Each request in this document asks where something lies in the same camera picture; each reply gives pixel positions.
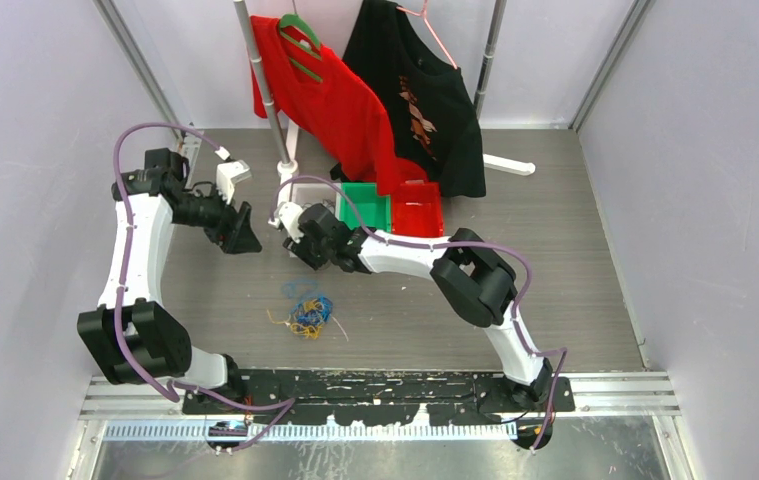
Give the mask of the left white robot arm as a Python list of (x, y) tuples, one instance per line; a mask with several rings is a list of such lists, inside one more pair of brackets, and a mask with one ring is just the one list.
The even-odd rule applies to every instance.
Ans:
[(193, 346), (164, 306), (161, 280), (178, 225), (201, 229), (225, 254), (261, 251), (251, 205), (234, 200), (237, 183), (251, 172), (245, 162), (227, 159), (202, 192), (187, 184), (188, 165), (168, 148), (148, 150), (142, 168), (112, 185), (117, 232), (109, 277), (96, 308), (79, 315), (77, 332), (109, 383), (208, 389), (210, 403), (232, 413), (247, 397), (236, 362)]

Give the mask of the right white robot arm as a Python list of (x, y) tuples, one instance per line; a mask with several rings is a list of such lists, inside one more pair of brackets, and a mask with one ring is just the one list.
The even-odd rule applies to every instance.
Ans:
[(554, 369), (530, 339), (519, 310), (524, 287), (497, 251), (472, 230), (449, 237), (415, 238), (373, 228), (350, 228), (321, 204), (284, 202), (272, 224), (284, 246), (314, 270), (333, 264), (344, 272), (394, 273), (432, 281), (451, 309), (481, 328), (496, 351), (513, 403), (532, 411), (547, 401)]

